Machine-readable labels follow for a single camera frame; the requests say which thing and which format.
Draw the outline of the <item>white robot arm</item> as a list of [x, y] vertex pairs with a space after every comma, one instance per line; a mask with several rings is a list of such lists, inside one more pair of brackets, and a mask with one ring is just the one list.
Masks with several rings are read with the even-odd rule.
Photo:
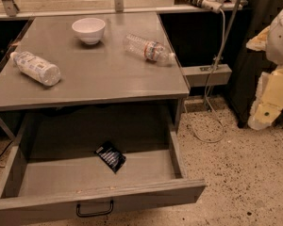
[[246, 47], [264, 51], [267, 59], [276, 65], [273, 72], [261, 74], [248, 119], [250, 128], [262, 130], [271, 126], [283, 110], [283, 9]]

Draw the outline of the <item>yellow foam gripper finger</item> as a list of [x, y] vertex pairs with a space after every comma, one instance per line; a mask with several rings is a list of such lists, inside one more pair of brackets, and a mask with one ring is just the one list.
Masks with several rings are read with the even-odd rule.
[[273, 72], [261, 73], [247, 122], [250, 128], [262, 130], [271, 126], [283, 110], [283, 46], [272, 45], [270, 26], [267, 26], [246, 43], [246, 48], [264, 51], [267, 59], [276, 65]]

